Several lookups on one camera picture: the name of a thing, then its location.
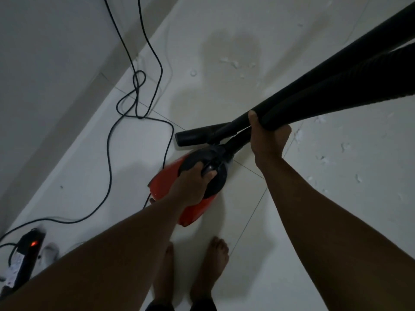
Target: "vacuum cleaner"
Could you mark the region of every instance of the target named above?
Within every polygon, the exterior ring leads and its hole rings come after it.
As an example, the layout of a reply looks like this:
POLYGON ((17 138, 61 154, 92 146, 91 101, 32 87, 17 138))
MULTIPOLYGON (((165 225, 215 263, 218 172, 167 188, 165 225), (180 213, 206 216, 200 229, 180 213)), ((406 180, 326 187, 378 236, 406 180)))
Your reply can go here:
MULTIPOLYGON (((256 105, 266 130, 322 114, 415 94, 415 2, 338 53, 256 105)), ((163 198, 184 170, 202 161, 202 175, 216 170, 202 201, 184 210, 179 224, 198 219, 223 188, 235 153, 249 143, 247 112, 237 119, 175 134, 178 146, 207 146, 162 169, 149 183, 155 200, 163 198)))

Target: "bare foot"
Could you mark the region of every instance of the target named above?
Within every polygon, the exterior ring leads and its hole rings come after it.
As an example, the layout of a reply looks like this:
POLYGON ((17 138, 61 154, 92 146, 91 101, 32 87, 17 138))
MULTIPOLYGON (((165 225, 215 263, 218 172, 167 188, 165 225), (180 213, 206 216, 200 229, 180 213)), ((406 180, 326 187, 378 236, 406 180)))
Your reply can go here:
POLYGON ((173 300, 174 283, 174 248, 170 242, 167 247, 163 262, 153 282, 154 301, 157 303, 171 303, 173 300))
POLYGON ((218 280, 229 261, 229 249, 223 239, 214 237, 210 241, 205 259, 190 290, 190 299, 196 302, 202 298, 211 298, 213 285, 218 280))

